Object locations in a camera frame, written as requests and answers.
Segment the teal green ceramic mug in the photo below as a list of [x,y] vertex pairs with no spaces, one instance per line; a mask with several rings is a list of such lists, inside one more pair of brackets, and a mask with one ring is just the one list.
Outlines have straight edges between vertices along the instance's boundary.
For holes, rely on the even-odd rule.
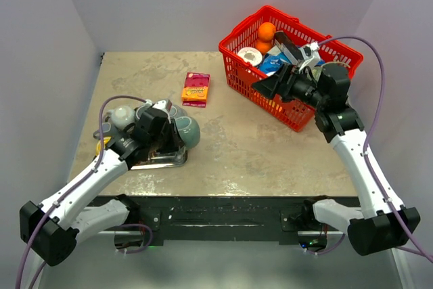
[[187,150],[190,150],[199,144],[200,127],[194,118],[189,116],[180,116],[175,119],[175,124]]

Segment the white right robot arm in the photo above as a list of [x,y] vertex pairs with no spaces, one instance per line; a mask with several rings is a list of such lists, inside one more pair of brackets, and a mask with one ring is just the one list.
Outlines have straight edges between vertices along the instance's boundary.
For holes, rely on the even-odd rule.
[[405,245],[420,222],[416,208],[407,208],[387,182],[368,144],[368,134],[357,111],[348,104],[351,79],[345,67],[327,63],[318,79],[309,67],[283,65],[277,72],[251,84],[265,97],[294,99],[315,109],[315,124],[349,172],[359,208],[328,196],[306,199],[296,225],[316,230],[326,224],[348,237],[361,256]]

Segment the yellow mug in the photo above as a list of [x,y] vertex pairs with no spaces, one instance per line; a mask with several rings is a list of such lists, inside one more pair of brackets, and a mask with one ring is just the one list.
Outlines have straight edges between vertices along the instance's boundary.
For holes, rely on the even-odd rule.
[[111,140],[110,136],[104,137],[103,141],[101,141],[100,139],[97,141],[97,145],[95,148],[95,155],[98,156],[101,152],[102,149],[104,149],[106,147],[106,144]]

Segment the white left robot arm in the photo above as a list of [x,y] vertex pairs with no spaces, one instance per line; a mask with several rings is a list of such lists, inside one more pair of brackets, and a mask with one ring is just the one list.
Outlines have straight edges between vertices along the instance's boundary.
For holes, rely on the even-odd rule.
[[63,262],[75,249],[81,211],[111,182],[139,162],[148,160],[160,141],[175,134],[170,119],[172,104],[160,100],[144,110],[132,133],[113,137],[94,162],[69,184],[40,204],[27,202],[20,209],[20,237],[49,266]]

